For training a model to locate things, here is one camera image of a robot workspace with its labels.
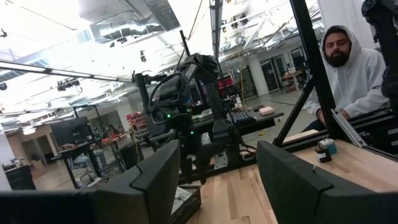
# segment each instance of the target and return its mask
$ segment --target man's hand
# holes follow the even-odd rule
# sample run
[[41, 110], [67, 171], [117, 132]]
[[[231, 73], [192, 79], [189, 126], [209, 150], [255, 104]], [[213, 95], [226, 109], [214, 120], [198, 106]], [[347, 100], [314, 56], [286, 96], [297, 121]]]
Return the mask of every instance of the man's hand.
[[319, 109], [319, 110], [317, 111], [317, 116], [318, 116], [318, 119], [319, 119], [319, 120], [322, 122], [322, 124], [324, 125], [324, 127], [327, 128], [327, 126], [326, 126], [326, 121], [325, 121], [325, 116], [323, 115], [323, 112], [322, 112], [321, 109]]
[[351, 117], [348, 115], [348, 113], [347, 113], [345, 110], [341, 110], [340, 113], [341, 113], [341, 115], [343, 115], [343, 117], [344, 117], [346, 120], [351, 119]]

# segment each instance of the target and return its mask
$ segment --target computer monitor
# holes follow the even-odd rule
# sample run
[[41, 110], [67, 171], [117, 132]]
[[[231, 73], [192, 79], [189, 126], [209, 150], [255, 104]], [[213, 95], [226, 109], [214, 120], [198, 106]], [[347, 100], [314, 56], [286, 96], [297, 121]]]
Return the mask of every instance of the computer monitor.
[[81, 144], [93, 140], [91, 126], [87, 117], [51, 124], [51, 130], [59, 146], [66, 143]]

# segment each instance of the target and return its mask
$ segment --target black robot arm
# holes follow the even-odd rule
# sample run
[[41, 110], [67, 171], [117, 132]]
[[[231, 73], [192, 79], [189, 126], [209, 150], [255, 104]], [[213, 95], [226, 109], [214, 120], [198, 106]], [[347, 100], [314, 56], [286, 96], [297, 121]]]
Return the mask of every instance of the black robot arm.
[[362, 14], [366, 21], [374, 26], [381, 52], [386, 62], [383, 76], [382, 94], [390, 99], [391, 108], [398, 113], [398, 36], [394, 26], [394, 18], [398, 15], [396, 0], [365, 0]]

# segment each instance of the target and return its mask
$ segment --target beard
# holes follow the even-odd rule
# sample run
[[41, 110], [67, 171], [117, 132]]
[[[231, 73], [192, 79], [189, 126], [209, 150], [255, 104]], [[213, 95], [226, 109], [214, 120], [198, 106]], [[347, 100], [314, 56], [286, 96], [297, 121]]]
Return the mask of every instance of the beard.
[[344, 66], [348, 62], [348, 59], [349, 54], [345, 54], [340, 51], [333, 52], [330, 57], [326, 55], [326, 61], [335, 68]]

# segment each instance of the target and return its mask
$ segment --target wooden tabletop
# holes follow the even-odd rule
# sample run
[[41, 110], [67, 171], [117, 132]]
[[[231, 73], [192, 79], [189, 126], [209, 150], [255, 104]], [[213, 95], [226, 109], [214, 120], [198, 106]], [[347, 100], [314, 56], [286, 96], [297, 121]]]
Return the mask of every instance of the wooden tabletop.
[[[313, 148], [294, 153], [340, 177], [376, 192], [398, 191], [398, 163], [343, 141], [338, 153], [321, 164]], [[202, 206], [189, 224], [276, 224], [257, 165], [210, 177], [201, 188]]]

